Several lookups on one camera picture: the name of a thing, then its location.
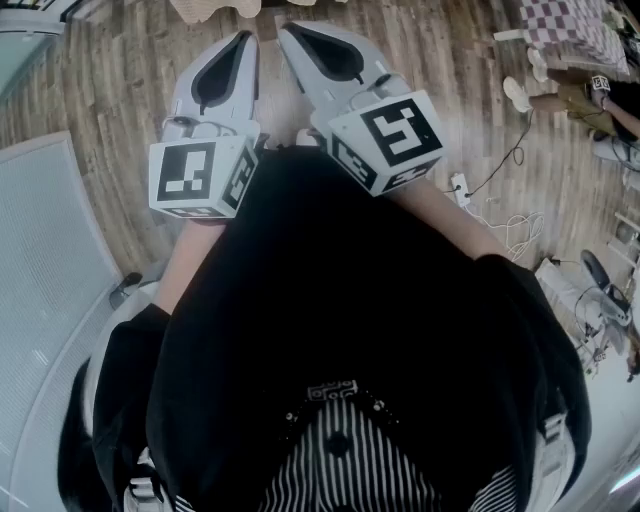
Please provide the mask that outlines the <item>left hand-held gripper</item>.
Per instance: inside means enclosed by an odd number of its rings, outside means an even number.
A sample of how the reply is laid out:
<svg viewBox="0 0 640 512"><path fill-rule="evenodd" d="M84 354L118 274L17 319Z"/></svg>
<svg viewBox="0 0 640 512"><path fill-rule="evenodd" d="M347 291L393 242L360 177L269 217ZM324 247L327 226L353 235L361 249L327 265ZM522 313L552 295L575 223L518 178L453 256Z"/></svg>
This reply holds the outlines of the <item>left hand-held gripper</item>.
<svg viewBox="0 0 640 512"><path fill-rule="evenodd" d="M152 210L181 219L236 216L258 164L260 125L247 120L258 78L259 47L249 31L217 41L180 74L171 106L177 116L149 148Z"/></svg>

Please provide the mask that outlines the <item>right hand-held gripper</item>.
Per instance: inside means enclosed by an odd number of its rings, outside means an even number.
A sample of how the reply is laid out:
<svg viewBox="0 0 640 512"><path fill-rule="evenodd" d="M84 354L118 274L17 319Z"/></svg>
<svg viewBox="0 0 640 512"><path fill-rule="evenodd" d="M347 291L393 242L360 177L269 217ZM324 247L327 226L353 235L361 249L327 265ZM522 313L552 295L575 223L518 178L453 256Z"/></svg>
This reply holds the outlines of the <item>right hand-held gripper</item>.
<svg viewBox="0 0 640 512"><path fill-rule="evenodd" d="M319 113L323 152L370 195L425 176L443 156L441 126L427 93L377 62L366 38L327 22L293 21L278 39Z"/></svg>

